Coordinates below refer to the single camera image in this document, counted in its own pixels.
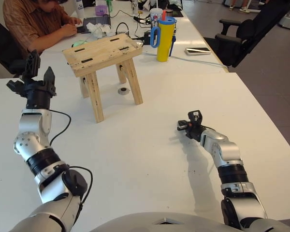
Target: yellow cup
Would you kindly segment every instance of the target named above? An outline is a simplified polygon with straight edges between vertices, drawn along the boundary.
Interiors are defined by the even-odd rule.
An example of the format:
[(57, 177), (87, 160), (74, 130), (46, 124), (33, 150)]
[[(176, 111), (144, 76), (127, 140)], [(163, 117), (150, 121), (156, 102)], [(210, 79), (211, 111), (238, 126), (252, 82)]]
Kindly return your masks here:
[[(159, 20), (159, 27), (153, 27), (151, 30), (150, 45), (152, 47), (158, 47), (157, 60), (160, 62), (166, 62), (168, 60), (175, 23), (175, 18), (166, 17), (164, 21)], [(154, 44), (155, 31), (157, 31), (156, 44)]]

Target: purple box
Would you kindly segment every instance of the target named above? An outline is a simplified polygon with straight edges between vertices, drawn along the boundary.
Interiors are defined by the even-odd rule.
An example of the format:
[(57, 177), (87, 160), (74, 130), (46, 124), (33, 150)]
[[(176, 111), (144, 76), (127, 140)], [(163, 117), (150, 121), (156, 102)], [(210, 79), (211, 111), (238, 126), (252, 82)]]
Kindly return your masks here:
[(103, 15), (107, 15), (107, 6), (105, 5), (96, 6), (96, 16), (103, 16)]

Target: stool leg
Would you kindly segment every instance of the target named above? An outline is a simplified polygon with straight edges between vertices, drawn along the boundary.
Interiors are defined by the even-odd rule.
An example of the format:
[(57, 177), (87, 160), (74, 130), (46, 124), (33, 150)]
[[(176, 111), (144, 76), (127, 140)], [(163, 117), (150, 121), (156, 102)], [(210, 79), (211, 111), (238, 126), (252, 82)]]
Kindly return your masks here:
[(85, 75), (85, 79), (96, 122), (102, 122), (104, 116), (96, 72)]
[(82, 93), (83, 98), (89, 97), (89, 93), (88, 93), (87, 86), (85, 83), (86, 83), (85, 78), (83, 76), (79, 77), (79, 86), (81, 88), (81, 93)]
[(122, 69), (123, 68), (122, 63), (116, 64), (116, 68), (117, 68), (117, 73), (118, 73), (119, 81), (122, 84), (126, 83), (127, 82), (127, 79), (126, 79), (126, 76), (125, 76), (125, 74), (123, 72), (123, 69)]
[(127, 72), (127, 79), (130, 84), (130, 88), (133, 94), (134, 102), (136, 105), (142, 104), (143, 99), (141, 95), (141, 90), (139, 82), (137, 80), (136, 71), (133, 63), (133, 59), (128, 59), (123, 62), (125, 71)]

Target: hand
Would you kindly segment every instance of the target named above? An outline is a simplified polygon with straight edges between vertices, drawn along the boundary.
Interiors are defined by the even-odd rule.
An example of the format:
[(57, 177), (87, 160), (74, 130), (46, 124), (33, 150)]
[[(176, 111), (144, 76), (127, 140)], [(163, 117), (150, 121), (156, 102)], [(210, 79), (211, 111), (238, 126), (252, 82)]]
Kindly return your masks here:
[(69, 19), (69, 24), (75, 25), (75, 24), (81, 24), (82, 21), (79, 18), (75, 18), (75, 17), (70, 17)]
[(66, 24), (61, 28), (64, 37), (73, 36), (77, 33), (76, 26), (71, 24)]

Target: blue lid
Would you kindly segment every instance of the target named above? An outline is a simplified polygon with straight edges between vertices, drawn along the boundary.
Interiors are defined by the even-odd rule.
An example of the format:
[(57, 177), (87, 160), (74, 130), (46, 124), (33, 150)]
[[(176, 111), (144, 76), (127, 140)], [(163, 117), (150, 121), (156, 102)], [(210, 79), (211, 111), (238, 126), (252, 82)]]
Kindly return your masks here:
[(172, 25), (175, 24), (177, 22), (177, 20), (173, 17), (165, 17), (165, 20), (162, 21), (161, 19), (158, 20), (159, 23), (163, 24), (163, 25)]

